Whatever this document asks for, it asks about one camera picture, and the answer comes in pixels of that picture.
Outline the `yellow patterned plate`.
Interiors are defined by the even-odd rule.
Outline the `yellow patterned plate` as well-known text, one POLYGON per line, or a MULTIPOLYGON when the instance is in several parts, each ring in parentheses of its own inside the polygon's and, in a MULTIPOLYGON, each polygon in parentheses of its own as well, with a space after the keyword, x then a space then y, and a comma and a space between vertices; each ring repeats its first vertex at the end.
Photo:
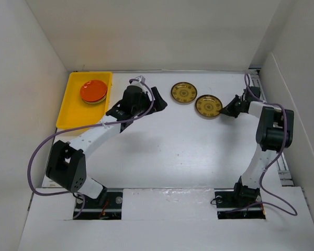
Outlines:
POLYGON ((188 104, 197 97, 197 88, 189 82, 178 82, 171 88, 171 97, 180 104, 188 104))
POLYGON ((221 100, 213 95, 201 95, 195 101, 195 110, 204 119, 215 119, 222 108, 221 100))

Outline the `black plate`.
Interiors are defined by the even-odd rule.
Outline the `black plate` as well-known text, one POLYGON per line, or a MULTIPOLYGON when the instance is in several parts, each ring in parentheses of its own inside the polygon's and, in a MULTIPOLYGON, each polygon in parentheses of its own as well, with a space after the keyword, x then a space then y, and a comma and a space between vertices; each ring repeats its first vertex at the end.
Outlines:
POLYGON ((88 100, 85 100, 85 99, 82 99, 83 101, 87 101, 87 102, 98 102, 98 101, 104 101, 106 98, 101 98, 101 99, 98 99, 98 100, 94 100, 94 101, 88 101, 88 100))

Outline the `orange plate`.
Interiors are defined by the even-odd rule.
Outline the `orange plate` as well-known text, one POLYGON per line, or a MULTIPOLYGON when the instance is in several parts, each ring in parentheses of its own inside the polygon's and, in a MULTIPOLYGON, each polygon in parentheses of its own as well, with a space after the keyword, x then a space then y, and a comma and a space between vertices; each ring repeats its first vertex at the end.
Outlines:
POLYGON ((108 87, 103 81, 94 79, 84 83, 80 89, 80 97, 88 101, 104 98, 108 87))

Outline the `cream floral plate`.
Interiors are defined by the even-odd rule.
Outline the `cream floral plate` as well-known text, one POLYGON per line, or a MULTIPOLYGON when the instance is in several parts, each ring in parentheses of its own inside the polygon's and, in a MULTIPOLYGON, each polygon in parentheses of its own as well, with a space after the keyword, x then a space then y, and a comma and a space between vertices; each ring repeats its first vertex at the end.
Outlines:
POLYGON ((102 104, 103 101, 98 101, 98 102, 87 102, 87 101, 84 101, 86 104, 88 105, 99 105, 99 104, 102 104))

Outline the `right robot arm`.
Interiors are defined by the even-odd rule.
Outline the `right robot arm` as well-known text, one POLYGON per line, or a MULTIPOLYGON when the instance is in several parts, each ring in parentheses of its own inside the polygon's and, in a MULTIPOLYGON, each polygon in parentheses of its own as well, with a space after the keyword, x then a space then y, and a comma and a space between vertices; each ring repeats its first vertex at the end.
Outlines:
POLYGON ((237 118, 247 113, 259 118, 255 134, 256 149, 248 168, 235 183, 233 191, 223 195, 224 202, 231 208, 246 208, 260 204, 263 178, 268 168, 290 147, 294 134, 294 112, 278 104, 268 104, 260 99, 258 87, 247 87, 242 96, 233 100, 219 112, 237 118))

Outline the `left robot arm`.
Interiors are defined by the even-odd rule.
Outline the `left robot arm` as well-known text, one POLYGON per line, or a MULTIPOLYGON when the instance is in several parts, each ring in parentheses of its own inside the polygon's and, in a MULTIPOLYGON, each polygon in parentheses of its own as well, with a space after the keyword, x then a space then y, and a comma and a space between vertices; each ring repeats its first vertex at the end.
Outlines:
POLYGON ((128 85, 122 99, 97 124, 70 142, 55 142, 46 176, 68 192, 86 196, 94 207, 103 206, 107 200, 107 188, 87 174, 86 160, 102 144, 128 128, 135 118, 167 107, 156 87, 152 87, 151 92, 149 95, 141 85, 128 85))

